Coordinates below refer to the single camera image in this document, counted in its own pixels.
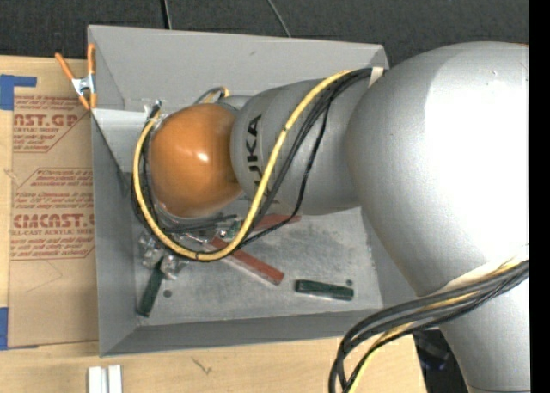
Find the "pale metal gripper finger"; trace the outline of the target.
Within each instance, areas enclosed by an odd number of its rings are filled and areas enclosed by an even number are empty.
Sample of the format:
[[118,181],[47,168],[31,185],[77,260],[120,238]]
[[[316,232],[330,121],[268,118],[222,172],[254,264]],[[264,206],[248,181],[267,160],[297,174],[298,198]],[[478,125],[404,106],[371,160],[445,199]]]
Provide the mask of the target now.
[[187,265],[187,259],[177,255],[164,255],[160,262],[160,271],[165,279],[177,280],[181,270]]
[[141,263],[148,269],[154,269],[162,260],[162,248],[156,239],[148,232],[142,232],[138,238],[141,253]]

